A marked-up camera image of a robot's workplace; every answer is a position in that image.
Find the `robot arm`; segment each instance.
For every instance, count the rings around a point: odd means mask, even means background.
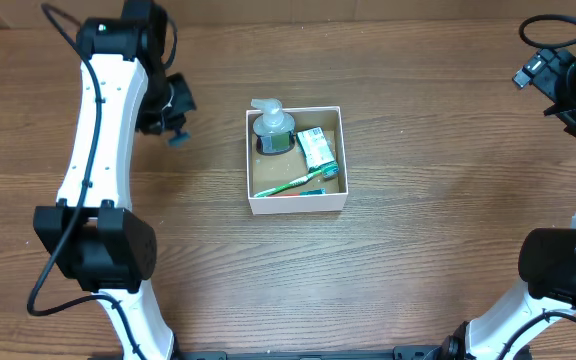
[[[532,83],[548,96],[555,105],[545,115],[557,115],[566,124],[566,132],[576,137],[576,58],[566,50],[541,49],[513,81],[520,89]],[[571,229],[536,229],[528,235],[519,273],[521,279],[488,312],[468,323],[462,334],[465,354],[477,360],[498,359],[509,339],[529,321],[549,311],[576,313],[576,214]],[[504,357],[514,358],[559,319],[537,322]]]
[[[82,62],[81,108],[68,172],[57,206],[37,207],[33,220],[51,254],[66,224],[76,222],[56,263],[82,290],[119,302],[125,317],[115,304],[98,300],[122,343],[124,360],[171,360],[179,355],[150,282],[157,256],[155,233],[131,213],[129,189],[135,132],[179,134],[184,113],[195,109],[181,74],[164,73],[161,55],[167,22],[165,11],[152,1],[129,0],[120,19],[88,19],[81,27],[77,46],[88,57],[103,99],[90,186],[80,215],[73,219],[97,111],[93,80]],[[135,353],[128,328],[141,354]]]

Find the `cardboard box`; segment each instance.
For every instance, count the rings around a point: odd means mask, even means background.
[[[341,211],[348,197],[348,178],[346,171],[346,154],[341,125],[341,110],[338,106],[315,108],[284,109],[295,118],[296,132],[321,127],[339,164],[339,175],[336,179],[324,180],[318,176],[305,185],[286,190],[274,196],[255,198],[254,194],[275,186],[286,184],[300,176],[306,175],[306,160],[298,143],[287,153],[281,155],[261,155],[255,144],[257,136],[252,124],[261,116],[259,110],[246,111],[246,165],[248,183],[248,202],[254,215],[280,214],[312,211]],[[301,195],[304,191],[324,188],[324,195]]]

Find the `toothbrush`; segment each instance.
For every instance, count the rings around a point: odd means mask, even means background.
[[[339,166],[336,163],[334,163],[334,164],[325,166],[319,170],[308,173],[307,175],[304,175],[300,178],[297,178],[297,179],[289,182],[288,184],[284,184],[281,186],[274,187],[272,189],[264,190],[260,193],[255,194],[254,197],[256,197],[256,198],[266,197],[266,196],[280,193],[284,190],[288,190],[288,189],[292,189],[292,188],[297,187],[297,186],[301,186],[301,185],[307,183],[308,181],[312,180],[312,178],[314,178],[315,176],[320,175],[320,174],[324,174],[324,179],[328,180],[328,179],[335,177],[338,172],[339,172]]]

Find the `soap dispenser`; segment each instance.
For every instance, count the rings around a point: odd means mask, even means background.
[[[257,151],[278,155],[295,146],[295,119],[282,109],[277,99],[252,99],[250,105],[262,111],[252,125],[257,135]]]

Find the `wood grain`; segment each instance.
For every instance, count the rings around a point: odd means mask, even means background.
[[[576,140],[510,78],[533,49],[517,20],[192,27],[183,70],[199,110],[171,149],[138,136],[134,211],[158,236],[153,278],[187,351],[384,349],[439,343],[517,276],[524,237],[569,225]],[[576,35],[549,24],[544,41]],[[30,318],[75,130],[78,60],[52,31],[0,31],[0,359],[85,359],[119,345],[85,304]],[[340,105],[350,196],[341,213],[253,217],[244,112],[253,97]],[[41,307],[79,296],[54,272]],[[576,358],[576,327],[534,342]]]
[[[39,8],[45,1],[82,20],[90,16],[117,17],[123,3],[123,0],[0,0],[0,16],[13,29],[50,28]],[[576,0],[159,0],[157,3],[181,26],[508,19],[544,13],[576,16]]]

